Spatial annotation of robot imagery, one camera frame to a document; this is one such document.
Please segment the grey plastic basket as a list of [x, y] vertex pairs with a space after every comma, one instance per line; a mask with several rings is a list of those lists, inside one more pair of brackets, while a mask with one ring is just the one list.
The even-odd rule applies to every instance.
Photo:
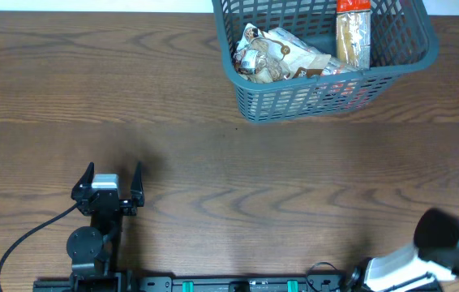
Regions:
[[222, 65], [234, 84], [238, 109], [250, 122], [341, 114], [375, 100], [402, 75], [429, 67], [439, 42], [423, 2], [371, 1], [371, 65], [367, 71], [302, 77], [270, 84], [246, 81], [232, 63], [246, 24], [281, 27], [325, 54], [335, 54], [333, 0], [212, 0]]

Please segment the orange tan cracker pack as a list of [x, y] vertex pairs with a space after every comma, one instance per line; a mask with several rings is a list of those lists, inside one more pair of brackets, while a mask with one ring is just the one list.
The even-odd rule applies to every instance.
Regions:
[[337, 0], [337, 58], [359, 70], [370, 68], [371, 1]]

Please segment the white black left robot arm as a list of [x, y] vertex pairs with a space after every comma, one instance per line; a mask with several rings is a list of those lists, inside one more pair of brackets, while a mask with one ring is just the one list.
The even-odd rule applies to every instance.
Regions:
[[73, 186], [76, 208], [91, 218], [90, 225], [73, 231], [66, 242], [71, 258], [72, 291], [137, 291], [131, 271], [117, 270], [124, 217], [135, 216], [144, 206], [142, 165], [137, 164], [128, 199], [120, 197], [119, 176], [95, 174], [91, 162]]

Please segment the tan brown cookie bag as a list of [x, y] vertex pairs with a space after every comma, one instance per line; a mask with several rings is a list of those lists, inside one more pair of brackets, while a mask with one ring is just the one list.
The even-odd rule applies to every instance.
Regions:
[[321, 75], [330, 59], [281, 28], [265, 32], [253, 24], [244, 28], [232, 57], [236, 72], [257, 84]]

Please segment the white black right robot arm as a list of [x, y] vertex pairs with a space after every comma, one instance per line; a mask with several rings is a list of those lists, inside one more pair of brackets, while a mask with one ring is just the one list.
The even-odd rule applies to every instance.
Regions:
[[428, 209], [413, 242], [358, 266], [345, 291], [441, 291], [441, 283], [459, 279], [459, 217]]

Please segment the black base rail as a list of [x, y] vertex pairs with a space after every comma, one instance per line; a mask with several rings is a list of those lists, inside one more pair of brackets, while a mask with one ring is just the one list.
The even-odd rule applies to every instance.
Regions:
[[337, 270], [324, 270], [303, 277], [136, 277], [116, 273], [106, 278], [39, 280], [34, 292], [345, 292], [369, 291], [358, 279], [345, 278]]

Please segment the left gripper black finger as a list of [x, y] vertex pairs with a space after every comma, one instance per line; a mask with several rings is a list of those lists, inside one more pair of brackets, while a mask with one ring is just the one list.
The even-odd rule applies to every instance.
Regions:
[[130, 191], [133, 204], [136, 207], [143, 207], [145, 198], [142, 181], [142, 164], [140, 162], [138, 162], [136, 165]]
[[91, 188], [92, 180], [94, 178], [94, 163], [90, 162], [84, 174], [81, 176], [79, 181], [71, 189], [71, 198], [75, 201], [82, 200], [87, 192], [87, 189]]

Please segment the blue tissue pack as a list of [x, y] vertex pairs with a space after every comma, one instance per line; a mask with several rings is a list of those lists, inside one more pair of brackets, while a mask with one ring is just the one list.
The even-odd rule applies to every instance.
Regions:
[[[272, 36], [279, 37], [282, 40], [289, 41], [297, 47], [313, 54], [323, 54], [323, 52], [318, 50], [316, 47], [308, 45], [291, 32], [286, 31], [284, 28], [274, 28], [269, 30], [268, 33]], [[342, 62], [338, 58], [332, 56], [329, 59], [327, 66], [323, 69], [322, 75], [337, 75], [353, 71], [358, 71], [358, 68], [353, 67], [346, 62]]]

